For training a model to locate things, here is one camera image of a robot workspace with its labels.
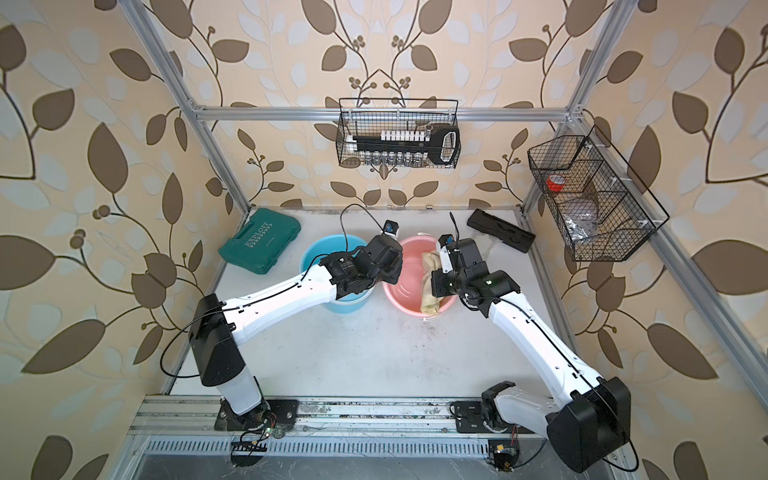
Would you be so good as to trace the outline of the clear plastic bag in basket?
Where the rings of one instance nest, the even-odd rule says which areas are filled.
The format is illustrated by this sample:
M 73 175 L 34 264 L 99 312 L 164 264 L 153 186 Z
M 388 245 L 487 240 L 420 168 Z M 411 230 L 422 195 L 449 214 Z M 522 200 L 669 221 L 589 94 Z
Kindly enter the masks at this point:
M 591 241 L 599 234 L 598 205 L 594 200 L 577 198 L 565 202 L 561 214 L 573 243 Z

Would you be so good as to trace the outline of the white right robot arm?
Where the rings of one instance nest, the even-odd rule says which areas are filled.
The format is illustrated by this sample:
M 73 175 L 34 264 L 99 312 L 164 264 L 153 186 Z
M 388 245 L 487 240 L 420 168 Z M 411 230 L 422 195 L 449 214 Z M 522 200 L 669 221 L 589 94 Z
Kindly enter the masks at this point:
M 451 234 L 436 243 L 441 266 L 431 274 L 436 297 L 455 296 L 508 335 L 548 393 L 528 393 L 511 381 L 481 395 L 485 426 L 522 426 L 545 438 L 560 460 L 581 473 L 630 443 L 631 394 L 617 377 L 606 379 L 574 353 L 540 318 L 520 286 L 490 271 L 474 240 Z

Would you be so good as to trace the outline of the black plastic tray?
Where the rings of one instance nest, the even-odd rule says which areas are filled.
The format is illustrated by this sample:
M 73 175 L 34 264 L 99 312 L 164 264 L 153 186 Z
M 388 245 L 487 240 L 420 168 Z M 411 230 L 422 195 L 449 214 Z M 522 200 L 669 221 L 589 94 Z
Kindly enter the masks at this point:
M 529 252 L 536 238 L 535 234 L 481 209 L 476 209 L 470 215 L 467 225 L 522 253 Z

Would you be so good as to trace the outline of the beige cleaning cloth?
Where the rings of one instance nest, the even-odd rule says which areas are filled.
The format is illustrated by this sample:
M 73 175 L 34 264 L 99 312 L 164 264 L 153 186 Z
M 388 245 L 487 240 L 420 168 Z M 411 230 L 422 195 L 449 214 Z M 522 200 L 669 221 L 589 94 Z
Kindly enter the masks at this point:
M 441 261 L 437 252 L 430 251 L 421 254 L 421 262 L 423 276 L 421 281 L 420 311 L 427 318 L 431 318 L 439 314 L 443 302 L 442 297 L 433 294 L 432 280 L 432 272 L 441 269 Z

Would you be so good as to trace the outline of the green tool case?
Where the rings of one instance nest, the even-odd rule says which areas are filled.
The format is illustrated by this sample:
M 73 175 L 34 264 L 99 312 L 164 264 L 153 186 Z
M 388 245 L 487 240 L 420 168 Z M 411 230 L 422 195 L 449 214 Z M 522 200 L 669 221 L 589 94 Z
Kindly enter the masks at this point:
M 228 264 L 264 275 L 300 231 L 301 225 L 296 218 L 259 208 L 218 253 Z

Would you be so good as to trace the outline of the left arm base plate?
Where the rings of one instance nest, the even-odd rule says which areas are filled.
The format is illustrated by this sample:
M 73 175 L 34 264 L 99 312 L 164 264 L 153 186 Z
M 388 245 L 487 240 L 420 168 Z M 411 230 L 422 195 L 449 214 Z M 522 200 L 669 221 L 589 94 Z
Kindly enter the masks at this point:
M 258 427 L 277 430 L 284 434 L 294 428 L 298 417 L 298 399 L 264 399 L 254 409 L 238 415 L 230 403 L 221 398 L 220 409 L 216 415 L 214 430 L 243 432 L 256 430 Z

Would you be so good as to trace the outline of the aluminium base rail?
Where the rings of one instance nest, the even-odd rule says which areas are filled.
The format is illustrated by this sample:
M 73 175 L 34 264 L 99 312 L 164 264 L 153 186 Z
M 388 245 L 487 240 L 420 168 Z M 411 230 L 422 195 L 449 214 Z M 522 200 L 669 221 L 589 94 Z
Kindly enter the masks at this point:
M 123 444 L 127 455 L 489 460 L 517 453 L 521 462 L 551 453 L 551 445 L 524 428 L 460 434 L 449 405 L 477 398 L 271 397 L 298 399 L 294 428 L 284 434 L 258 427 L 215 431 L 217 396 L 150 396 L 141 404 Z

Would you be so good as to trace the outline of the pink plastic bucket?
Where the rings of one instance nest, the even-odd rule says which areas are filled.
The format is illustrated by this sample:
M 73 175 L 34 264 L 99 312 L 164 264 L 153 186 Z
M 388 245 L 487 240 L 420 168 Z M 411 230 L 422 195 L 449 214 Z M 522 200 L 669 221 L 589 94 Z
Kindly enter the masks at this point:
M 396 284 L 384 284 L 389 301 L 401 312 L 422 320 L 434 319 L 449 310 L 456 296 L 433 297 L 431 273 L 441 268 L 438 241 L 417 235 L 401 241 L 402 268 Z

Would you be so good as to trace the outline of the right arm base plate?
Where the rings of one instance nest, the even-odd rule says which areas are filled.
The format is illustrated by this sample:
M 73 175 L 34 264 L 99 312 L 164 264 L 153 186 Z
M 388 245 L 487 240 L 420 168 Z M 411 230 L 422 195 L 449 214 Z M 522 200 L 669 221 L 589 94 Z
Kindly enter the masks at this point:
M 481 403 L 477 400 L 454 401 L 449 405 L 449 413 L 460 434 L 492 433 L 482 416 Z

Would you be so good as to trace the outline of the black socket set holder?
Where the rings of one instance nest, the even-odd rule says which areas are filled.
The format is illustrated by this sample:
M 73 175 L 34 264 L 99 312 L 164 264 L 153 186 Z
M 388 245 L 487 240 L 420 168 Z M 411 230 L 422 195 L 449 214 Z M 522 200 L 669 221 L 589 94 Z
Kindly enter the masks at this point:
M 459 129 L 450 126 L 345 134 L 337 144 L 337 152 L 340 164 L 357 158 L 372 166 L 453 168 L 460 156 L 461 138 Z

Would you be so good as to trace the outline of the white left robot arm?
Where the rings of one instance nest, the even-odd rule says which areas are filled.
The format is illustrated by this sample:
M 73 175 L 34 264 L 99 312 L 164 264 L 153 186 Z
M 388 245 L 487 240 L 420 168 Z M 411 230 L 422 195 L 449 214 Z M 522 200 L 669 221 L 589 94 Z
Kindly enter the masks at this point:
M 228 300 L 214 294 L 201 299 L 188 333 L 201 384 L 216 388 L 236 416 L 265 411 L 261 388 L 240 347 L 314 306 L 362 294 L 379 283 L 396 284 L 403 264 L 398 232 L 399 225 L 388 220 L 367 245 L 322 256 L 282 283 Z

